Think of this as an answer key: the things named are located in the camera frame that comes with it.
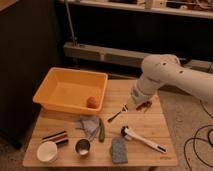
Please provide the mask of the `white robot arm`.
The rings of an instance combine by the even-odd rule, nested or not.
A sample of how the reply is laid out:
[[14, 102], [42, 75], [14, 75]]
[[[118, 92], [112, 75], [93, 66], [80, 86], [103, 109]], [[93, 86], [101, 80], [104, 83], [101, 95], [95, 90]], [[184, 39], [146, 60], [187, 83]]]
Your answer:
[[213, 103], [213, 74], [182, 67], [175, 55], [149, 55], [141, 64], [142, 75], [131, 89], [126, 106], [135, 110], [165, 84], [173, 85], [205, 102]]

